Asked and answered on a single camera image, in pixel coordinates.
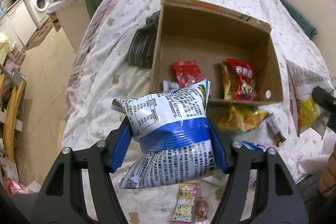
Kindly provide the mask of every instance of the washing machine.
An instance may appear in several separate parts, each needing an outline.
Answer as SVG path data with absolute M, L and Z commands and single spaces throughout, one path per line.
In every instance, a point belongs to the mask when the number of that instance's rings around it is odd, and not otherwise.
M 49 0 L 24 0 L 29 14 L 37 29 L 41 28 L 48 20 L 46 10 L 50 4 Z

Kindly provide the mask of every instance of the white and blue snack bag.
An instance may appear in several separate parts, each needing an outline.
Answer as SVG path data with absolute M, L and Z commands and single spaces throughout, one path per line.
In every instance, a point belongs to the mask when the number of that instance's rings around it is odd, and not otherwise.
M 143 156 L 118 185 L 139 189 L 194 180 L 215 168 L 205 116 L 210 82 L 137 99 L 115 99 L 112 109 L 125 113 Z

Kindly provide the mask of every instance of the qr code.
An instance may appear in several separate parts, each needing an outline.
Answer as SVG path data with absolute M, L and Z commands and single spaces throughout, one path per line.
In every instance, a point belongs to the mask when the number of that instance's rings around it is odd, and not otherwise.
M 131 179 L 127 179 L 127 182 L 125 184 L 125 189 L 136 189 L 137 188 L 138 183 L 131 180 Z

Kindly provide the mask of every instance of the bed sheet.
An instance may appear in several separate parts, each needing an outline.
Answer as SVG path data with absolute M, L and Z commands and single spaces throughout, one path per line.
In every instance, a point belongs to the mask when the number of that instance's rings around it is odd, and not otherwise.
M 105 139 L 109 132 L 121 124 L 124 115 L 110 109 L 115 98 L 136 98 L 148 94 L 150 70 L 131 67 L 126 55 L 137 29 L 146 23 L 146 18 L 160 9 L 161 0 L 106 0 L 92 19 L 82 46 L 87 52 L 82 55 L 81 65 L 72 90 L 68 123 L 62 139 L 63 147 L 74 150 L 88 148 L 98 140 Z M 289 111 L 288 75 L 284 58 L 312 68 L 328 79 L 330 75 L 315 44 L 290 17 L 279 0 L 202 0 L 221 5 L 268 22 L 278 57 L 284 101 L 263 107 L 273 112 L 280 129 L 286 137 L 278 151 L 298 182 L 304 177 L 298 169 L 302 157 L 321 153 L 323 141 L 313 129 L 296 137 L 293 119 Z M 244 140 L 260 144 L 272 143 L 266 126 L 241 136 Z M 141 156 L 139 145 L 132 141 L 121 168 L 111 174 L 115 185 L 132 163 Z M 196 180 L 201 184 L 202 195 L 208 200 L 210 218 L 221 199 L 227 176 L 217 171 L 213 176 Z M 89 181 L 83 172 L 83 186 L 89 215 L 96 219 Z M 176 205 L 178 185 L 151 189 L 119 189 L 115 191 L 125 216 L 132 224 L 169 223 Z M 248 190 L 243 218 L 253 203 L 253 185 Z

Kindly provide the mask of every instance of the open cardboard box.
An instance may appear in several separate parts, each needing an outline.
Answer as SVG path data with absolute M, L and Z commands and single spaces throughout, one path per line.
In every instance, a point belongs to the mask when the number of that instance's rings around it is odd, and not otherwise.
M 173 62 L 195 59 L 211 81 L 209 104 L 281 102 L 281 76 L 270 32 L 269 24 L 221 6 L 198 0 L 162 0 L 150 92 L 162 92 L 163 80 L 177 81 Z M 219 63 L 227 58 L 254 65 L 259 101 L 224 99 Z

